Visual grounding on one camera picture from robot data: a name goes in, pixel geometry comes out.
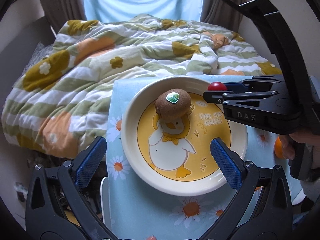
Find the right hand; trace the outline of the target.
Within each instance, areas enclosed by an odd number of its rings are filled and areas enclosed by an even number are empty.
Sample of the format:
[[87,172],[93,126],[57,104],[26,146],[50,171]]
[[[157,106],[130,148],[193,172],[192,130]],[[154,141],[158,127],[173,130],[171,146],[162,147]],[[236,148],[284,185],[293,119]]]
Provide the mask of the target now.
[[286,159],[293,160],[295,158],[295,150],[291,144],[291,140],[297,143],[306,143],[313,146],[313,164],[319,167],[319,135],[314,135],[307,130],[300,130],[290,135],[280,135],[281,146],[283,149],[283,156]]

